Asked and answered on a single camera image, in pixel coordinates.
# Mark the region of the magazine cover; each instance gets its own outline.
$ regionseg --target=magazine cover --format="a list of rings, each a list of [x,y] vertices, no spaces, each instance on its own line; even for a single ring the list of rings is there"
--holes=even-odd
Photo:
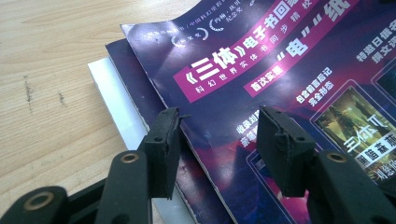
[[[182,129],[236,221],[309,223],[306,199],[283,197],[256,151],[260,105],[394,192],[395,3],[202,1],[122,29],[164,104],[191,114]]]
[[[126,39],[106,45],[134,106],[149,127],[165,109]],[[198,223],[233,223],[203,169],[186,145],[181,149],[177,187]]]

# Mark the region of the book cover image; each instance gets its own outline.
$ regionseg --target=book cover image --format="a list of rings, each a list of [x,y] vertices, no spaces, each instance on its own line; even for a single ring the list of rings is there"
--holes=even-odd
[[[164,104],[191,114],[182,129],[235,221],[310,222],[305,199],[284,198],[256,152],[260,105],[394,186],[394,3],[201,1],[122,29]]]
[[[165,109],[163,102],[126,39],[110,43],[106,49],[142,122],[150,126]],[[189,146],[184,146],[180,152],[177,187],[198,223],[233,223]]]
[[[396,175],[396,129],[354,87],[347,87],[315,124],[377,184]]]

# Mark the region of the clamp jaw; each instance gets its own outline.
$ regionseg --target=clamp jaw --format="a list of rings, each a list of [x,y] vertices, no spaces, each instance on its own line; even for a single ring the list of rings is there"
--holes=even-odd
[[[151,198],[172,197],[180,120],[177,108],[165,109],[138,150],[113,159],[107,179],[70,197],[61,187],[35,189],[12,204],[0,223],[151,223]]]
[[[382,192],[347,154],[316,152],[315,145],[285,113],[260,108],[257,149],[284,196],[309,191],[312,223],[396,223],[395,195]]]

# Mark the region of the wooden table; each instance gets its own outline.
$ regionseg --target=wooden table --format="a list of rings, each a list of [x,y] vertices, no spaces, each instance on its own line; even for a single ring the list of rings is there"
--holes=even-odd
[[[87,63],[124,38],[122,23],[173,19],[198,0],[0,3],[0,216],[24,193],[73,194],[126,150]]]

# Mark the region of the stack of magazines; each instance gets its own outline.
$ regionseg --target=stack of magazines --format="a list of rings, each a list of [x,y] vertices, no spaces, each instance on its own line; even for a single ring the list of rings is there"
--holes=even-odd
[[[256,150],[260,105],[396,193],[396,4],[384,2],[203,0],[121,26],[106,48],[144,126],[166,107],[191,115],[177,188],[195,222],[310,223],[308,192],[282,196]]]

